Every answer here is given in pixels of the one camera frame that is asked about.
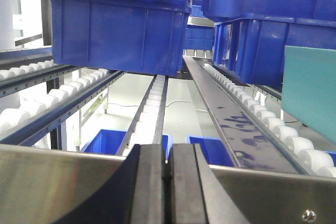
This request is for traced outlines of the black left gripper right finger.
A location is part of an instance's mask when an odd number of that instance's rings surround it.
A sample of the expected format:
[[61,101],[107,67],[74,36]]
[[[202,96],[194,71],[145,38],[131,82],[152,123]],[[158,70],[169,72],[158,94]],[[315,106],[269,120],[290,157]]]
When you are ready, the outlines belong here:
[[248,223],[208,166],[198,144],[174,144],[169,165],[171,223]]

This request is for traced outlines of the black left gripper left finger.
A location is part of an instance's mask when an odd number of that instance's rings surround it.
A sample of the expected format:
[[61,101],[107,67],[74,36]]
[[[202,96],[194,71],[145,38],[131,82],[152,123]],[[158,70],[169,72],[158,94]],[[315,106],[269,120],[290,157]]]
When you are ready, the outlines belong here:
[[103,186],[57,223],[164,223],[163,163],[161,145],[135,145]]

